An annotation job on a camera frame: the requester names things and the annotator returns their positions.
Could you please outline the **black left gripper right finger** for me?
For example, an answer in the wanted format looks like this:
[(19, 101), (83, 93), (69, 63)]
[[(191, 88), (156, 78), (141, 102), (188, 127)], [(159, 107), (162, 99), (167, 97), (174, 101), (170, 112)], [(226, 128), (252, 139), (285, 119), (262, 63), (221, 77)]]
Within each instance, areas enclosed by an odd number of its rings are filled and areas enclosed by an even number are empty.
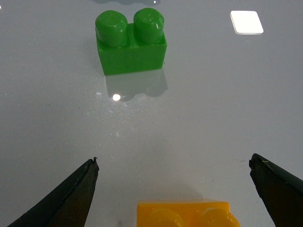
[(253, 154), (250, 176), (276, 227), (303, 225), (303, 181), (265, 159)]

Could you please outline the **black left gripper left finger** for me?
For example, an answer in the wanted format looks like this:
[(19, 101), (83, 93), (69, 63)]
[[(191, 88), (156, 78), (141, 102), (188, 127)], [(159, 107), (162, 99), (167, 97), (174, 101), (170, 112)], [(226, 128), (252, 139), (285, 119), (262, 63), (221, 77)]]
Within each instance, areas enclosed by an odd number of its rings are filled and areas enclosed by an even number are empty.
[(89, 159), (10, 227), (83, 227), (92, 203), (99, 166)]

